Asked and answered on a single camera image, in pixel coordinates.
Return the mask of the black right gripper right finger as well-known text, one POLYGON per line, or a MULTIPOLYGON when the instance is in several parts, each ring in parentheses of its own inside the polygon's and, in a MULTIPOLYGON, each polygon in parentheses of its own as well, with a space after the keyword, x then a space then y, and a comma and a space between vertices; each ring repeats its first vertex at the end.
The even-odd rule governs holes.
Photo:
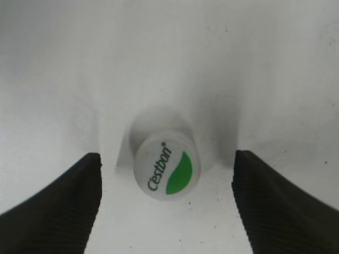
POLYGON ((338 210, 251 151, 236 151, 231 186, 253 253, 338 253, 338 210))

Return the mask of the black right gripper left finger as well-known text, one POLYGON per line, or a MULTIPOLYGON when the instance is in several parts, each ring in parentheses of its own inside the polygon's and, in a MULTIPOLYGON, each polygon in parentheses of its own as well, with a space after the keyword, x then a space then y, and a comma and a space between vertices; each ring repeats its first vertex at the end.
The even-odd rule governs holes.
POLYGON ((1 214, 1 253, 84 253, 102 198, 101 157, 88 153, 1 214))

